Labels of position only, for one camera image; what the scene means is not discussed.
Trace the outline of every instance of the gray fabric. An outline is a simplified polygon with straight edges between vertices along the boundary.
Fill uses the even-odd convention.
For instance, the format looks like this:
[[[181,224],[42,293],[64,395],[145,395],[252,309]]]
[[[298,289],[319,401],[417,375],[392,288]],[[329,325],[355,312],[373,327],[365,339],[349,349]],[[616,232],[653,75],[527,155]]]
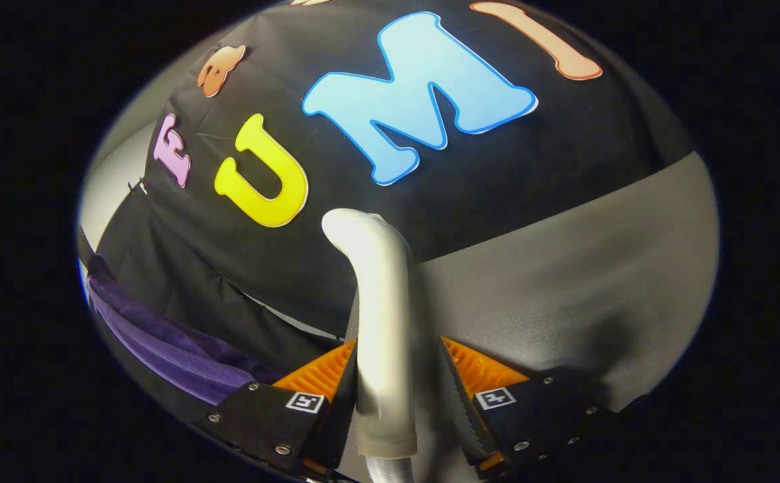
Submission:
[[[414,479],[478,481],[435,407],[426,337],[549,370],[619,411],[684,354],[712,295],[718,247],[712,181],[691,153],[625,189],[411,270]],[[353,446],[339,470],[369,481]]]

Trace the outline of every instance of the black background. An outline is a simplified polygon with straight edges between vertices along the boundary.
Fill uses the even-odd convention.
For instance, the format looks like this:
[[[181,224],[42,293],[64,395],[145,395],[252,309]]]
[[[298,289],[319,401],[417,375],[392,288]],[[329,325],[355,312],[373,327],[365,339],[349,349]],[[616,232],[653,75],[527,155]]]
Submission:
[[[638,410],[620,453],[628,473],[588,474],[780,481],[780,2],[535,4],[612,48],[669,102],[709,165],[724,226],[708,320]],[[123,106],[255,8],[0,8],[0,481],[270,479],[124,375],[85,312],[73,235],[81,177]]]

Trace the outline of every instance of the metal pipe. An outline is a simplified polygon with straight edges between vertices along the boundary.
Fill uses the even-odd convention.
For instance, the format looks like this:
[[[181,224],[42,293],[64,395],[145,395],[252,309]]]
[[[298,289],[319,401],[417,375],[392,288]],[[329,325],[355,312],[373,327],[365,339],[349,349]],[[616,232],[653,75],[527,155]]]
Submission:
[[[329,241],[350,260],[357,277],[357,450],[368,457],[370,474],[371,468],[402,471],[404,461],[378,460],[409,458],[416,453],[408,306],[410,248],[384,218],[362,211],[328,211],[321,226]],[[409,481],[409,473],[396,475],[403,480],[382,477],[381,481]]]

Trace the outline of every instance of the purple fabric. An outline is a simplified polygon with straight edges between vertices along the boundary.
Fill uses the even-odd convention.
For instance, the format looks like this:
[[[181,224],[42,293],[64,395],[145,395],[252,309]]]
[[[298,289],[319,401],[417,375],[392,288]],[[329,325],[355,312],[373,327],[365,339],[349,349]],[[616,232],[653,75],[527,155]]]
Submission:
[[[284,376],[228,343],[167,321],[134,302],[101,271],[90,271],[89,294],[107,326],[157,375],[210,404],[220,404],[245,383]]]

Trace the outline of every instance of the blue letter m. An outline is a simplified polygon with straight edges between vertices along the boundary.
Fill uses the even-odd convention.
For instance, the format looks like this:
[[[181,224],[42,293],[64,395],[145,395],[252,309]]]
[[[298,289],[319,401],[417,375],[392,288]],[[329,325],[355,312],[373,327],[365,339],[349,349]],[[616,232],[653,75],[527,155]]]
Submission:
[[[399,148],[378,126],[436,150],[446,131],[435,91],[455,108],[455,125],[482,134],[530,113],[538,100],[530,89],[508,82],[491,65],[441,27],[441,18],[419,12],[396,19],[378,34],[390,80],[330,72],[303,99],[307,115],[333,121],[372,162],[372,178],[386,186],[420,163],[413,148]]]

